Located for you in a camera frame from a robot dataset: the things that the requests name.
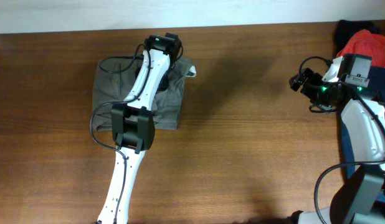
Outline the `grey shorts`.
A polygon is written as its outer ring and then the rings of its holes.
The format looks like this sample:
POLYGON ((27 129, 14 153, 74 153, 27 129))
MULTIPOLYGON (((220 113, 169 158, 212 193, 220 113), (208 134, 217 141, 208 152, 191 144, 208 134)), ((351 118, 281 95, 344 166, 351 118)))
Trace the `grey shorts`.
MULTIPOLYGON (((131 57, 125 59, 110 59, 103 63, 102 68, 112 70, 107 73, 97 67, 92 88, 92 108, 103 103, 122 101, 129 94, 141 67, 137 59, 125 72, 119 71, 131 62, 131 57)), ((184 94, 184 84, 187 78, 196 76, 196 68, 187 58, 179 59, 168 74, 169 86, 163 91, 157 91, 153 103, 153 119, 157 129, 175 130, 178 127, 181 104, 184 94)))

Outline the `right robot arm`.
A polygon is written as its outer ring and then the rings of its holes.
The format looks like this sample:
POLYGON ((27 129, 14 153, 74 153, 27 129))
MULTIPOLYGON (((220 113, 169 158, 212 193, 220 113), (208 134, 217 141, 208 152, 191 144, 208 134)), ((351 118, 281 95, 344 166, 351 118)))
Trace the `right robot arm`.
POLYGON ((347 129, 350 159, 329 167, 318 178, 316 187, 334 169, 352 166, 356 170, 337 191, 330 207, 313 212, 297 212, 297 223, 385 223, 385 68, 369 69, 368 87, 349 83, 344 72, 333 82, 306 68, 289 80, 292 90, 300 90, 310 99, 319 98, 328 106, 335 100, 342 106, 341 119, 347 129))

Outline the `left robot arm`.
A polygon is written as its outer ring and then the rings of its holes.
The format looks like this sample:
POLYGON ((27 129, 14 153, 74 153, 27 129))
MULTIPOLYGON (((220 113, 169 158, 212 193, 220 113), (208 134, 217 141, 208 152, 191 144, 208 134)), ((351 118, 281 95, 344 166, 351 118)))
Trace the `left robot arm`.
POLYGON ((142 61, 140 71, 123 101, 111 101, 115 166, 107 197, 97 223, 127 223, 131 193, 138 168, 153 144, 155 127, 152 105, 162 79, 182 53, 178 35, 151 35, 141 44, 143 52, 133 58, 142 61))

